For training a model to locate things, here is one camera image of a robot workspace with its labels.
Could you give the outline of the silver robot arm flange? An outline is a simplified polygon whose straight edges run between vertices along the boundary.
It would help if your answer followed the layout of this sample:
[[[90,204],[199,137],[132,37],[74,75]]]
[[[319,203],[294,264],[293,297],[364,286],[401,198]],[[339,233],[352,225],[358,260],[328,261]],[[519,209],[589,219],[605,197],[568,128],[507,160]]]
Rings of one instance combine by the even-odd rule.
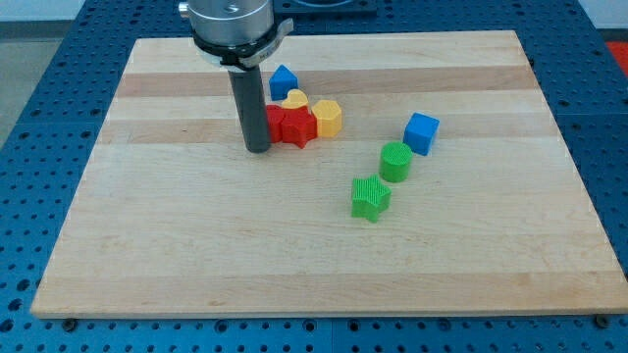
[[[186,0],[178,12],[200,56],[233,73],[258,68],[294,30],[292,19],[275,21],[272,0]]]

